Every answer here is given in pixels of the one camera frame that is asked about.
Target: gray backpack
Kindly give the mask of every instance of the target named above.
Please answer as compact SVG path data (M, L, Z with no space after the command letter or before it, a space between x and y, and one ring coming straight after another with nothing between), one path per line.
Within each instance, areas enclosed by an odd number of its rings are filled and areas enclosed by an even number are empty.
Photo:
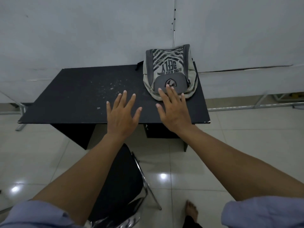
M143 61L143 82L151 96L161 101L158 88L166 93L166 85L173 86L177 94L191 97L197 88L196 71L190 45L173 49L150 49Z

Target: blue sleeve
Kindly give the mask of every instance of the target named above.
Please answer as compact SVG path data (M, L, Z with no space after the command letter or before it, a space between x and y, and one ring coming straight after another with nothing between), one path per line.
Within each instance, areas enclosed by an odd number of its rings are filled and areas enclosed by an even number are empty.
M81 227L58 207L42 201L26 201L15 205L0 228Z
M265 196L228 202L222 225L231 228L304 227L304 199Z

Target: chair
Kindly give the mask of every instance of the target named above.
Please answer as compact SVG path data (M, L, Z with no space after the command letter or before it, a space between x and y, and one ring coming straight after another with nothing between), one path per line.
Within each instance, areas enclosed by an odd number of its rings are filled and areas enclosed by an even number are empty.
M145 196L134 200L144 188ZM89 221L93 227L133 227L140 219L142 205L151 196L157 203L133 152L124 144L117 153L104 186L93 206Z

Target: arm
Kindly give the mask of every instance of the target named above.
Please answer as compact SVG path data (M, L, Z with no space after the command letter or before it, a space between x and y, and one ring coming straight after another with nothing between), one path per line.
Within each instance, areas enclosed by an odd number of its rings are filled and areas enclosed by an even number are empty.
M119 94L113 109L107 102L108 131L101 142L65 173L39 192L33 200L51 203L67 211L78 225L84 225L124 140L138 125L139 107L131 117L133 95L125 106L127 92Z
M273 166L242 153L191 124L186 100L173 88L159 93L166 112L157 104L162 122L198 154L237 201L266 195L304 197L304 184Z

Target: bare foot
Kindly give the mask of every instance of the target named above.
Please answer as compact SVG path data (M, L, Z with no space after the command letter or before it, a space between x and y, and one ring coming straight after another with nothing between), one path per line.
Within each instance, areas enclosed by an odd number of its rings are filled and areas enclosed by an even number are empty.
M194 222L197 223L199 212L197 211L196 206L189 200L186 201L186 216L187 215L191 216Z

